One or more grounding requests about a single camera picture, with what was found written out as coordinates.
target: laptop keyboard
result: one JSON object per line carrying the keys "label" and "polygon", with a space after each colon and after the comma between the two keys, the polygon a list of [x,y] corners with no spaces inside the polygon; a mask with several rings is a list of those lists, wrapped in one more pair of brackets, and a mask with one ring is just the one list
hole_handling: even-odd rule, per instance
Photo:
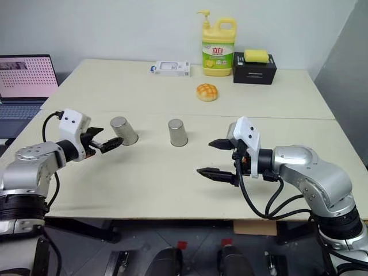
{"label": "laptop keyboard", "polygon": [[0,120],[31,120],[39,110],[39,105],[0,105]]}

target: laptop screen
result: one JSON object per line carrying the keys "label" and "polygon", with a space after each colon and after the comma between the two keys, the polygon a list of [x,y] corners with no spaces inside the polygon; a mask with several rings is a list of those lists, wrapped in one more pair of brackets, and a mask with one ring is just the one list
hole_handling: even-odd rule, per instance
{"label": "laptop screen", "polygon": [[0,56],[1,100],[48,98],[58,88],[49,55]]}

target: white wall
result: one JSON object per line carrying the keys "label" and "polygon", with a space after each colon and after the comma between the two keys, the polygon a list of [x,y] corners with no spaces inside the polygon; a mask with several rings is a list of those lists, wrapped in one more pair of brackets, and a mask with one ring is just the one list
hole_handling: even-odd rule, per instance
{"label": "white wall", "polygon": [[201,64],[200,9],[237,20],[236,48],[279,68],[320,71],[356,0],[0,0],[0,54],[50,53],[57,72],[83,58]]}

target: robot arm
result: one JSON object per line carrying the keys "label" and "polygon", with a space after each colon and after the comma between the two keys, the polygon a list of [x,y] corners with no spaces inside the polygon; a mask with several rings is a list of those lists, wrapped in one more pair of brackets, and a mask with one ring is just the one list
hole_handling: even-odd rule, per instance
{"label": "robot arm", "polygon": [[48,263],[40,258],[48,254],[45,246],[48,242],[40,235],[49,209],[45,200],[52,174],[67,162],[93,156],[96,151],[91,147],[105,153],[122,143],[120,137],[104,144],[94,141],[94,136],[103,129],[89,128],[91,119],[82,113],[66,109],[58,114],[62,140],[20,149],[0,178],[0,273],[19,269],[30,275],[47,273],[47,269],[37,269],[40,262]]}
{"label": "robot arm", "polygon": [[[236,166],[236,175],[216,168],[197,170],[201,175],[240,185],[243,193],[246,188],[242,175],[257,178],[262,174],[266,181],[283,179],[295,186],[309,205],[312,218],[318,224],[318,238],[323,241],[323,247],[331,249],[329,256],[335,272],[340,265],[357,262],[360,262],[360,269],[368,271],[368,263],[365,263],[368,262],[367,228],[355,207],[351,181],[340,167],[321,160],[314,150],[301,145],[262,149],[259,132],[246,117],[230,125],[226,139],[212,141],[209,145],[233,150],[232,158],[241,165]],[[255,212],[262,218],[273,219]]]}

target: white table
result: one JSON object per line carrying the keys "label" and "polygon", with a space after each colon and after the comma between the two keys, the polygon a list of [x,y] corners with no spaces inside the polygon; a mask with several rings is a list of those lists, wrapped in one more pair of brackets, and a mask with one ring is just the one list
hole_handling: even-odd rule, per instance
{"label": "white table", "polygon": [[[233,83],[232,76],[205,76],[201,66],[192,66],[190,78],[158,76],[150,73],[152,65],[153,62],[87,59],[42,108],[334,119],[305,70],[277,70],[273,84],[268,86]],[[197,99],[196,88],[202,83],[216,85],[216,101]]]}
{"label": "white table", "polygon": [[[41,142],[43,119],[51,111],[43,110],[20,134],[0,159],[0,170],[13,160],[16,149]],[[242,197],[239,188],[213,182],[200,176],[197,168],[218,167],[234,172],[230,151],[220,151],[207,144],[225,137],[228,125],[236,117],[141,114],[133,112],[90,112],[91,126],[104,127],[96,139],[103,141],[114,133],[110,119],[125,116],[139,134],[139,141],[80,163],[69,163],[60,170],[61,189],[50,216],[99,217],[106,219],[258,219]],[[170,144],[167,122],[183,120],[189,143],[182,148]],[[350,176],[358,210],[368,219],[368,173],[350,142],[334,120],[295,120],[252,118],[259,129],[263,148],[276,145],[305,144],[319,156],[334,162]],[[57,125],[50,121],[48,140],[58,141]],[[262,179],[245,178],[255,205],[264,211],[266,202],[278,186]],[[49,195],[55,184],[52,183]],[[276,204],[298,194],[286,184]],[[306,208],[298,200],[290,211]],[[299,214],[290,219],[306,219]]]}

